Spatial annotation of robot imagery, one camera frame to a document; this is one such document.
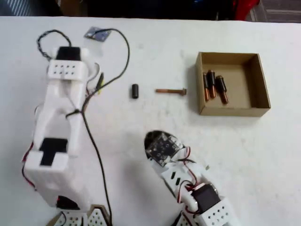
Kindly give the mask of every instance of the black cylinder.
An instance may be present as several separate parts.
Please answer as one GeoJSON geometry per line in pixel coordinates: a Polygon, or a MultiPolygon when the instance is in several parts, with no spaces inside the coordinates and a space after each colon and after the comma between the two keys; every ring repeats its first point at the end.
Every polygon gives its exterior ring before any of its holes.
{"type": "Polygon", "coordinates": [[[139,86],[138,86],[138,84],[133,84],[132,85],[132,98],[138,99],[138,97],[139,97],[139,86]]]}
{"type": "Polygon", "coordinates": [[[208,79],[206,73],[203,74],[204,88],[209,88],[208,79]]]}
{"type": "Polygon", "coordinates": [[[227,92],[224,78],[221,75],[216,77],[216,89],[219,93],[227,92]]]}
{"type": "Polygon", "coordinates": [[[209,87],[215,86],[215,72],[209,70],[207,72],[207,80],[209,87]]]}

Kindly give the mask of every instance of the white table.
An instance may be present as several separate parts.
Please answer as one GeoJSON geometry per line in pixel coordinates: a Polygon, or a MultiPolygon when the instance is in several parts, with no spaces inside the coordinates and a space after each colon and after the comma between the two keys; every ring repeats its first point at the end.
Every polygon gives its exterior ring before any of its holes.
{"type": "MultiPolygon", "coordinates": [[[[301,24],[173,21],[64,17],[0,18],[0,219],[1,225],[46,224],[56,213],[21,176],[31,142],[34,107],[44,100],[48,64],[36,39],[59,29],[74,46],[99,57],[105,78],[126,59],[116,33],[100,44],[83,38],[90,26],[124,32],[131,59],[124,76],[94,97],[87,118],[101,150],[116,226],[168,226],[180,207],[146,163],[143,138],[163,129],[189,144],[219,181],[242,225],[283,226],[300,222],[301,24]],[[261,118],[204,117],[196,113],[194,63],[198,51],[259,53],[271,110],[261,118]],[[138,100],[129,98],[132,83],[138,100]],[[188,95],[159,95],[155,88],[188,89],[188,95]]],[[[64,45],[59,35],[45,50],[64,45]]],[[[95,151],[83,178],[95,204],[105,203],[95,151]]]]}

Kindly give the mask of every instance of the red object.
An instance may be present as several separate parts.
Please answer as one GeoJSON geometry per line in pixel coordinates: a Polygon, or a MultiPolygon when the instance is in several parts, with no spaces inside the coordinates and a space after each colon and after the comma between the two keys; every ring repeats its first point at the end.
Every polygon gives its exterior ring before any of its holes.
{"type": "Polygon", "coordinates": [[[235,20],[245,20],[250,10],[258,5],[260,0],[235,0],[233,6],[236,7],[235,20]]]}

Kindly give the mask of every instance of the black floor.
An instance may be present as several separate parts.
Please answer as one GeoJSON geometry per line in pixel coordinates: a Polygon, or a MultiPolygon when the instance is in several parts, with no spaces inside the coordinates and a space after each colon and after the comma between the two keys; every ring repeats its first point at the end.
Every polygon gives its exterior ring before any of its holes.
{"type": "Polygon", "coordinates": [[[301,0],[261,0],[247,21],[301,23],[301,0]]]}

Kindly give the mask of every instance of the white robot body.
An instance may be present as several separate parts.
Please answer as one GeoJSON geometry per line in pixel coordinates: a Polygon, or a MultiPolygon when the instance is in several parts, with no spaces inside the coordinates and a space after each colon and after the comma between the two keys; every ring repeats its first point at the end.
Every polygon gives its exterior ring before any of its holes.
{"type": "Polygon", "coordinates": [[[51,207],[85,212],[91,201],[78,158],[83,119],[80,113],[66,115],[81,110],[87,82],[94,75],[100,76],[101,70],[84,48],[56,48],[52,58],[45,102],[24,172],[51,207]]]}

